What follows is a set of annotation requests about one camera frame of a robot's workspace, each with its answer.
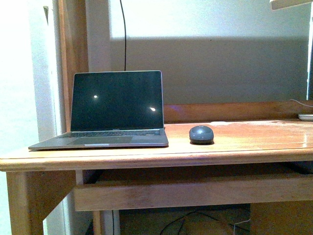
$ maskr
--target floor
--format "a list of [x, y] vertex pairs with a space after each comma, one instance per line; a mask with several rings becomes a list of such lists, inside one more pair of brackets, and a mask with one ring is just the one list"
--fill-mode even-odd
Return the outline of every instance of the floor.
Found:
[[[249, 235], [249, 222], [233, 232], [234, 224], [249, 220], [249, 214], [248, 204], [121, 210], [121, 235]], [[92, 234], [91, 226], [86, 235]]]

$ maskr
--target wireless mouse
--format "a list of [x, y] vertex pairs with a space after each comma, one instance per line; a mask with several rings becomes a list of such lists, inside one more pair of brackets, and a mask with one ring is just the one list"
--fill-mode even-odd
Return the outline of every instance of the wireless mouse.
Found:
[[191, 144], [213, 144], [213, 130], [208, 126], [194, 126], [189, 131]]

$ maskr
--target power cord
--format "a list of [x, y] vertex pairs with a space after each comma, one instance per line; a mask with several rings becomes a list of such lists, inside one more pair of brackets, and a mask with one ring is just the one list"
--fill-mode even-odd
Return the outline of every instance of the power cord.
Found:
[[122, 14], [123, 14], [123, 21], [124, 21], [124, 38], [125, 38], [125, 52], [124, 52], [124, 71], [126, 71], [126, 58], [127, 58], [127, 56], [126, 56], [126, 42], [127, 42], [127, 40], [126, 40], [126, 22], [125, 22], [125, 15], [124, 15], [124, 10], [123, 10], [123, 4], [122, 4], [122, 0], [120, 0], [119, 1], [120, 2], [120, 4], [121, 4], [121, 9], [122, 9]]
[[[219, 221], [218, 219], [216, 219], [216, 218], [214, 218], [214, 217], [212, 217], [212, 216], [210, 216], [210, 215], [208, 215], [208, 214], [206, 214], [206, 213], [203, 213], [203, 212], [201, 212], [201, 211], [205, 211], [205, 210], [204, 210], [204, 209], [198, 209], [198, 210], [189, 212], [189, 213], [187, 213], [187, 214], [185, 214], [185, 215], [183, 215], [183, 216], [181, 216], [181, 217], [179, 217], [179, 218], [173, 220], [172, 222], [168, 223], [168, 224], [161, 230], [161, 232], [160, 232], [159, 235], [162, 235], [162, 234], [164, 233], [164, 231], [165, 231], [169, 226], [171, 226], [171, 225], [174, 224], [175, 222], [180, 221], [181, 219], [183, 219], [183, 222], [182, 222], [182, 224], [181, 224], [181, 226], [180, 226], [180, 228], [179, 228], [179, 231], [178, 231], [178, 233], [177, 233], [177, 235], [179, 235], [180, 232], [181, 232], [181, 230], [182, 230], [182, 228], [183, 228], [183, 226], [184, 226], [185, 218], [186, 218], [187, 216], [191, 215], [191, 214], [194, 214], [194, 213], [204, 215], [204, 216], [209, 217], [209, 218], [211, 218], [211, 219], [213, 219], [213, 220], [215, 220], [215, 221]], [[235, 235], [235, 229], [236, 229], [236, 227], [239, 228], [239, 229], [242, 229], [242, 230], [245, 230], [245, 231], [249, 232], [249, 230], [237, 226], [238, 224], [242, 224], [242, 223], [249, 222], [249, 221], [250, 221], [250, 219], [249, 219], [249, 220], [242, 221], [242, 222], [239, 222], [239, 223], [235, 223], [235, 224], [230, 224], [230, 223], [229, 223], [228, 225], [231, 226], [231, 227], [233, 227], [233, 235]]]
[[114, 235], [114, 211], [112, 210], [112, 235]]
[[295, 99], [290, 99], [290, 100], [291, 100], [291, 101], [295, 101], [295, 102], [297, 102], [297, 103], [299, 103], [299, 104], [301, 104], [301, 105], [303, 105], [303, 106], [307, 106], [307, 107], [313, 108], [312, 105], [307, 105], [307, 104], [301, 103], [301, 102], [298, 101], [298, 100], [295, 100]]

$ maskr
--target black cable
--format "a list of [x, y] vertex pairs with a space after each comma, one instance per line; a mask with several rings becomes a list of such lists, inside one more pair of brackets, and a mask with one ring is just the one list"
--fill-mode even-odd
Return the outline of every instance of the black cable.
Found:
[[185, 219], [182, 221], [181, 226], [180, 226], [180, 228], [179, 228], [179, 230], [178, 230], [177, 235], [179, 235], [179, 234], [180, 234], [181, 229], [182, 229], [182, 227], [183, 227], [184, 223], [185, 223]]
[[[194, 213], [198, 213], [198, 214], [204, 215], [204, 216], [206, 216], [206, 217], [209, 217], [209, 218], [211, 218], [211, 219], [213, 219], [213, 220], [215, 220], [215, 221], [219, 221], [218, 219], [216, 219], [216, 218], [214, 218], [214, 217], [212, 217], [212, 216], [210, 216], [210, 215], [208, 215], [208, 214], [206, 214], [206, 213], [200, 212], [200, 211], [206, 211], [206, 210], [204, 210], [204, 209], [198, 209], [198, 210], [195, 210], [195, 211], [193, 211], [193, 212], [189, 212], [189, 213], [187, 213], [186, 215], [183, 215], [182, 217], [179, 217], [178, 219], [176, 219], [176, 220], [174, 220], [174, 221], [168, 223], [168, 224], [162, 229], [162, 231], [160, 232], [159, 235], [162, 235], [163, 232], [164, 232], [170, 225], [172, 225], [173, 223], [175, 223], [176, 221], [179, 221], [179, 220], [181, 220], [181, 219], [184, 219], [186, 216], [189, 216], [189, 215], [194, 214]], [[184, 223], [185, 223], [185, 219], [183, 220], [183, 222], [182, 222], [182, 224], [181, 224], [181, 226], [180, 226], [178, 235], [179, 235], [179, 233], [180, 233], [180, 231], [181, 231], [181, 229], [182, 229]], [[228, 223], [228, 225], [231, 226], [231, 227], [234, 227], [234, 224]], [[239, 227], [239, 226], [236, 226], [236, 228], [239, 228], [239, 229], [242, 229], [242, 230], [245, 230], [245, 231], [249, 232], [249, 230], [247, 230], [247, 229], [245, 229], [245, 228], [242, 228], [242, 227]]]
[[125, 37], [125, 52], [124, 52], [124, 71], [126, 71], [126, 22], [125, 22], [125, 15], [124, 15], [124, 10], [123, 10], [123, 4], [122, 0], [119, 0], [121, 4], [121, 9], [122, 9], [122, 14], [123, 14], [123, 21], [124, 21], [124, 37]]
[[112, 210], [112, 231], [114, 235], [114, 211]]
[[180, 218], [178, 218], [178, 219], [176, 219], [176, 220], [170, 222], [169, 224], [167, 224], [167, 225], [162, 229], [162, 231], [160, 232], [159, 235], [162, 235], [162, 233], [163, 233], [171, 224], [174, 224], [176, 221], [179, 221], [179, 220], [183, 219], [184, 217], [186, 217], [186, 216], [188, 216], [188, 215], [190, 215], [190, 214], [193, 214], [193, 213], [195, 213], [195, 212], [196, 212], [196, 211], [189, 212], [189, 213], [187, 213], [186, 215], [184, 215], [184, 216], [182, 216], [182, 217], [180, 217]]

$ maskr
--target white wall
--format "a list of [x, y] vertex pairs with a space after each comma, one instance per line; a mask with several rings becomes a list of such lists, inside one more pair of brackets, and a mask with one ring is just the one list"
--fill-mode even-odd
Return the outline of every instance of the white wall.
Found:
[[[102, 16], [89, 13], [89, 67], [123, 70], [119, 1], [109, 1], [111, 14], [89, 2]], [[273, 12], [268, 0], [122, 2], [127, 70], [161, 70], [165, 104], [306, 99], [309, 4]]]
[[[0, 154], [4, 154], [38, 141], [27, 2], [3, 2], [0, 28]], [[0, 203], [1, 234], [10, 235], [3, 172], [0, 174]]]
[[[49, 8], [49, 24], [43, 6]], [[57, 20], [57, 0], [18, 0], [2, 4], [0, 154], [64, 131]], [[1, 234], [10, 235], [4, 172], [0, 173], [0, 201]], [[70, 194], [44, 221], [46, 235], [85, 234], [90, 215], [86, 218], [82, 216], [84, 213], [76, 213], [72, 201]]]

